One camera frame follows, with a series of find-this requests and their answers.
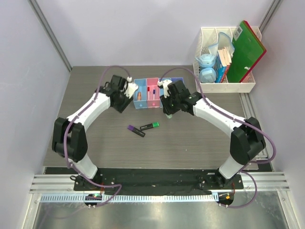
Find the purple drawer box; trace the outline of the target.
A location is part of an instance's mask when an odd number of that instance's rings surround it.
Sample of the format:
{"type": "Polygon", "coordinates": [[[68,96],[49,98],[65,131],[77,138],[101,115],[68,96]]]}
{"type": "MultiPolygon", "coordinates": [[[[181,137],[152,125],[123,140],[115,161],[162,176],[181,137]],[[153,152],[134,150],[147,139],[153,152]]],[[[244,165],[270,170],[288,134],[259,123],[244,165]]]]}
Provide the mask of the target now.
{"type": "Polygon", "coordinates": [[[171,78],[171,81],[174,83],[174,82],[177,82],[177,81],[182,81],[184,82],[183,78],[182,77],[172,77],[171,78]]]}

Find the orange mini highlighter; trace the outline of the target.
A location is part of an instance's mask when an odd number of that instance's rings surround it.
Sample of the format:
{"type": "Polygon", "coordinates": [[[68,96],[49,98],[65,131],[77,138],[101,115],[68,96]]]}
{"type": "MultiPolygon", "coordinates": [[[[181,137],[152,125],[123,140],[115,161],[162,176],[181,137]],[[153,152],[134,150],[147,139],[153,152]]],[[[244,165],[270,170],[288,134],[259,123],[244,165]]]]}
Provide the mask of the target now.
{"type": "Polygon", "coordinates": [[[137,101],[141,101],[142,100],[142,93],[138,92],[137,93],[137,101]]]}

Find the pink drawer box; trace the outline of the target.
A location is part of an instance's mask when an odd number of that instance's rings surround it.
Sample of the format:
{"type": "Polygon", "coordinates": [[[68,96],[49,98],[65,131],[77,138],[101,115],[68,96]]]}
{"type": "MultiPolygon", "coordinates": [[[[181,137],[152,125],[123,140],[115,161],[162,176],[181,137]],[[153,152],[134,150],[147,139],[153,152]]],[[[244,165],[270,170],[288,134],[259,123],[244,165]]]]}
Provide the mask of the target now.
{"type": "Polygon", "coordinates": [[[147,104],[148,108],[160,107],[160,89],[158,78],[147,78],[147,104]]]}

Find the green cap black highlighter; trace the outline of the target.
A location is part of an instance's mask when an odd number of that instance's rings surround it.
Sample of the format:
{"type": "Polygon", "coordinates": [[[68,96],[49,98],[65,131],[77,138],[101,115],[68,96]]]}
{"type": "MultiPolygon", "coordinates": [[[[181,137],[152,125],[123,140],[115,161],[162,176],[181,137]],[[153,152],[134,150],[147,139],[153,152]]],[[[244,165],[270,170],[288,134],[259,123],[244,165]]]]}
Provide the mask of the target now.
{"type": "Polygon", "coordinates": [[[144,131],[144,130],[153,129],[153,128],[156,128],[156,127],[159,127],[158,122],[154,122],[154,123],[150,123],[150,124],[140,126],[140,130],[144,131]]]}

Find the purple cap black highlighter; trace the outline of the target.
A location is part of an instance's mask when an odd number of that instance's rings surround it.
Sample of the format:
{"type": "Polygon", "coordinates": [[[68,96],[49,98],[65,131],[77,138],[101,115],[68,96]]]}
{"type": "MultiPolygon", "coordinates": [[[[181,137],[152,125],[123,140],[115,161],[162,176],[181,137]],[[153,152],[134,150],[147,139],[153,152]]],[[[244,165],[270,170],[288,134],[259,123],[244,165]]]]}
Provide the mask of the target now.
{"type": "Polygon", "coordinates": [[[132,125],[128,125],[127,129],[132,131],[133,133],[135,133],[138,136],[145,137],[145,133],[143,131],[141,131],[140,129],[138,129],[132,125]]]}

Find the light blue drawer box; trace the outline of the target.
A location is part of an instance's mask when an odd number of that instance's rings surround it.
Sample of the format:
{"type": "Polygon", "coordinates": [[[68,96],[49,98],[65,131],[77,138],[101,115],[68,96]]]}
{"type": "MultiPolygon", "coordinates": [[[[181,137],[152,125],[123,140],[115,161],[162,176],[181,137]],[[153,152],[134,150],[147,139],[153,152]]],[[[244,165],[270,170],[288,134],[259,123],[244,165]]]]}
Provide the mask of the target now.
{"type": "Polygon", "coordinates": [[[134,82],[139,86],[133,96],[133,103],[136,109],[148,108],[147,103],[147,80],[135,79],[134,82]]]}

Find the red cap whiteboard marker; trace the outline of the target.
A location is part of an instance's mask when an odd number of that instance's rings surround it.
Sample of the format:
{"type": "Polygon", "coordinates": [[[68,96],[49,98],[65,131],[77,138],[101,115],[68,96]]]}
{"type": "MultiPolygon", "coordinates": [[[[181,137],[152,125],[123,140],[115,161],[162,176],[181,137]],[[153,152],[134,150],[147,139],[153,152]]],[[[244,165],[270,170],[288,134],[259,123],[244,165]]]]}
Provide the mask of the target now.
{"type": "Polygon", "coordinates": [[[150,100],[150,87],[147,87],[147,101],[150,100]]]}

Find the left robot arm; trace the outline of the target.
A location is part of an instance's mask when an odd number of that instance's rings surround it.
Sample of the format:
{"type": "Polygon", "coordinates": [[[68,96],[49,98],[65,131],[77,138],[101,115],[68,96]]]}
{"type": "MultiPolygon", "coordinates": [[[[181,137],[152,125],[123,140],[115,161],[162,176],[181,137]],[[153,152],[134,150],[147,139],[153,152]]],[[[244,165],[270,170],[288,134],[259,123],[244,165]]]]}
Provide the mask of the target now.
{"type": "Polygon", "coordinates": [[[52,150],[65,159],[68,168],[73,168],[85,180],[90,190],[97,190],[104,184],[99,169],[88,156],[86,132],[107,109],[112,107],[122,113],[138,88],[131,77],[113,75],[105,85],[98,85],[92,97],[79,110],[54,122],[52,150]]]}

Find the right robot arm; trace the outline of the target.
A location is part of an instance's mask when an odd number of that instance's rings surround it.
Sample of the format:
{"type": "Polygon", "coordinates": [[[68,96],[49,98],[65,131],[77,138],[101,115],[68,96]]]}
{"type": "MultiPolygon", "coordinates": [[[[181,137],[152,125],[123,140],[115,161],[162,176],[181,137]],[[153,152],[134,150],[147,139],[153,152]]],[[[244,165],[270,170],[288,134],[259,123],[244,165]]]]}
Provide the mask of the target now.
{"type": "Polygon", "coordinates": [[[220,188],[231,185],[235,175],[266,146],[257,119],[243,119],[213,104],[199,92],[190,93],[182,81],[159,81],[163,113],[171,117],[178,111],[189,113],[213,124],[230,137],[230,155],[216,170],[214,180],[220,188]]]}

